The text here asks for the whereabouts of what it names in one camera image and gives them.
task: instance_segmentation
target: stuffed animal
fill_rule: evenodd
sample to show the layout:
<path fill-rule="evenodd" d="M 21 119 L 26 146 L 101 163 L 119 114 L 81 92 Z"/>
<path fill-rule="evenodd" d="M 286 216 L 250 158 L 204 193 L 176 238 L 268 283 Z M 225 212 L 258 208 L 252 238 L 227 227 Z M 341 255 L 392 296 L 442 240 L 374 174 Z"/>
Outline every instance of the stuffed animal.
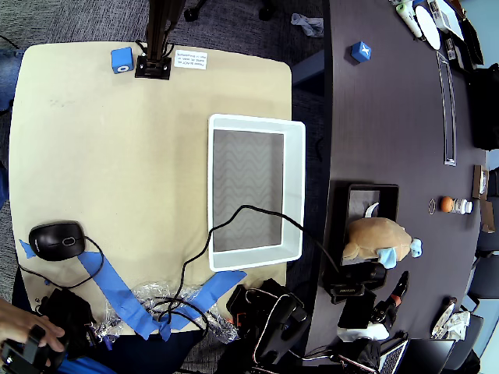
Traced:
<path fill-rule="evenodd" d="M 361 218 L 349 225 L 350 242 L 343 250 L 343 259 L 377 259 L 387 269 L 411 252 L 421 256 L 421 241 L 412 239 L 405 229 L 387 218 Z"/>

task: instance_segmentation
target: blue foam cube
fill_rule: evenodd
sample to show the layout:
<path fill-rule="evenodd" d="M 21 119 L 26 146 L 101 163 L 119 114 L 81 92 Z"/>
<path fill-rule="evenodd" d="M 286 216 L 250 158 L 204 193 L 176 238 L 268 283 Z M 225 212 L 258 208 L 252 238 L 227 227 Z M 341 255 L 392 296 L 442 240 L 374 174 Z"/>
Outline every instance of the blue foam cube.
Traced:
<path fill-rule="evenodd" d="M 115 74 L 133 70 L 132 48 L 127 47 L 111 51 L 111 66 Z"/>
<path fill-rule="evenodd" d="M 369 45 L 360 41 L 352 46 L 352 57 L 358 62 L 368 61 L 371 58 L 371 48 Z"/>

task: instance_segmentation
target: person's hand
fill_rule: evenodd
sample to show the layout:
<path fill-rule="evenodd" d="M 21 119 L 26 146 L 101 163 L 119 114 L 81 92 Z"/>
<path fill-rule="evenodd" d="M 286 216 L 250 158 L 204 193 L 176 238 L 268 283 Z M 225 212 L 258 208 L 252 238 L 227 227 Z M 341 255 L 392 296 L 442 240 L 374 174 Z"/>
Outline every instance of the person's hand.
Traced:
<path fill-rule="evenodd" d="M 34 325 L 45 330 L 45 336 L 41 339 L 38 347 L 48 344 L 54 351 L 64 351 L 64 346 L 58 340 L 58 337 L 64 336 L 64 330 L 61 327 L 49 322 L 47 316 L 35 316 L 0 298 L 0 343 L 12 339 L 25 344 Z"/>

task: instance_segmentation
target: orange ball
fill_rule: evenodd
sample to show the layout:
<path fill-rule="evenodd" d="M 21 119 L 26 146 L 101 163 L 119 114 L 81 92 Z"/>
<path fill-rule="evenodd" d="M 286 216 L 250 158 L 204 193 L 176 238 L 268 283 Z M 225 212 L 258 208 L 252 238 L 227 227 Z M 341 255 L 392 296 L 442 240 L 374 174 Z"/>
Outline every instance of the orange ball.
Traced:
<path fill-rule="evenodd" d="M 445 196 L 442 199 L 442 203 L 441 203 L 442 211 L 445 213 L 449 213 L 452 210 L 452 208 L 454 208 L 454 200 L 452 198 L 450 198 L 449 196 Z"/>

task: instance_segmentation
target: white label sticker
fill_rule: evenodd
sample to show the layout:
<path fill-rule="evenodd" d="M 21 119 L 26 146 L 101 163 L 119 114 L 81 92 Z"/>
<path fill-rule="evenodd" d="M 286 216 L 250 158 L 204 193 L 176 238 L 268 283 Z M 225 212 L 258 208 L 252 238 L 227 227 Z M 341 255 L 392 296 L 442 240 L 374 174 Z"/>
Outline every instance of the white label sticker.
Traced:
<path fill-rule="evenodd" d="M 208 53 L 193 51 L 175 51 L 176 68 L 202 69 L 206 70 Z"/>

